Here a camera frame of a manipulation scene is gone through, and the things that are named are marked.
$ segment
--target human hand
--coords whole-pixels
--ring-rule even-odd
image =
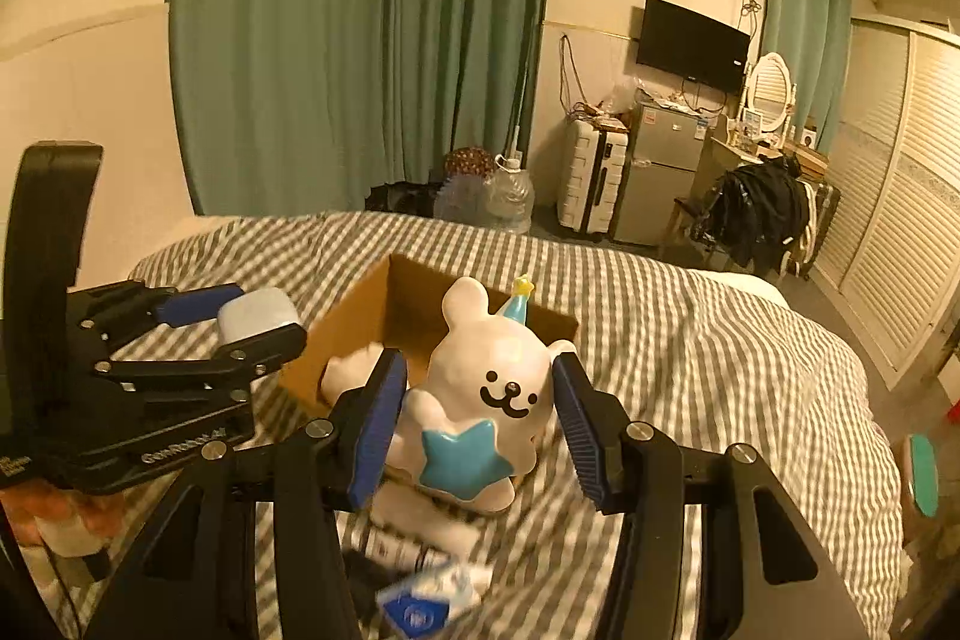
[[[114,537],[123,525],[123,494],[88,497],[56,488],[39,477],[0,490],[0,504],[16,541],[23,546],[42,544],[37,518],[59,523],[76,513],[87,531],[102,538]]]

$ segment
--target metal screw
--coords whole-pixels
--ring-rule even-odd
[[[207,461],[217,461],[218,458],[224,458],[224,456],[227,456],[227,443],[219,439],[208,442],[203,448],[200,448],[200,456],[203,456]]]
[[[315,418],[306,425],[304,431],[307,437],[323,439],[333,434],[333,424],[326,420],[326,418]]]
[[[730,455],[741,464],[752,464],[757,460],[757,451],[745,442],[737,442],[736,445],[731,445]]]
[[[630,439],[638,439],[641,442],[646,442],[649,439],[654,438],[654,428],[643,421],[634,421],[632,424],[627,426],[627,437]]]

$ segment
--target bed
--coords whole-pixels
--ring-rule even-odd
[[[595,386],[616,394],[632,417],[694,448],[754,444],[826,547],[870,636],[886,636],[901,550],[894,459],[872,420],[856,355],[840,338],[778,303],[627,253],[378,213],[232,220],[155,253],[133,276],[154,286],[279,286],[309,323],[391,252],[472,274],[502,290],[518,273],[529,272],[538,286],[536,301],[577,317],[587,373]],[[214,344],[212,324],[163,327],[131,345],[124,357],[203,357]],[[304,422],[273,376],[256,386],[253,405],[257,444],[285,437]],[[473,519],[482,533],[472,560],[493,565],[493,587],[481,608],[445,637],[590,637],[620,522],[596,513],[581,494],[555,421],[539,456],[506,513]],[[128,492],[127,531],[112,542],[114,557],[122,555],[169,480]],[[280,637],[268,504],[258,506],[257,519],[261,636]],[[342,515],[339,524],[344,550],[354,558],[372,554],[374,545],[382,551],[391,539],[419,549],[375,530],[363,514]],[[680,638],[692,637],[695,626],[699,541],[699,509],[692,507]],[[84,620],[98,593],[99,586],[75,593]],[[61,606],[62,626],[69,626],[67,615]],[[390,633],[375,614],[362,619],[368,636]]]

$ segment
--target wardrobe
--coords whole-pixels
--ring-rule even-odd
[[[827,177],[841,199],[817,282],[894,386],[960,282],[960,37],[853,20]]]

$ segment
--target large clear water jug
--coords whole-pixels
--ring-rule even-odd
[[[496,170],[487,182],[484,199],[487,225],[526,234],[534,211],[534,184],[530,172],[520,168],[515,158],[496,157]]]

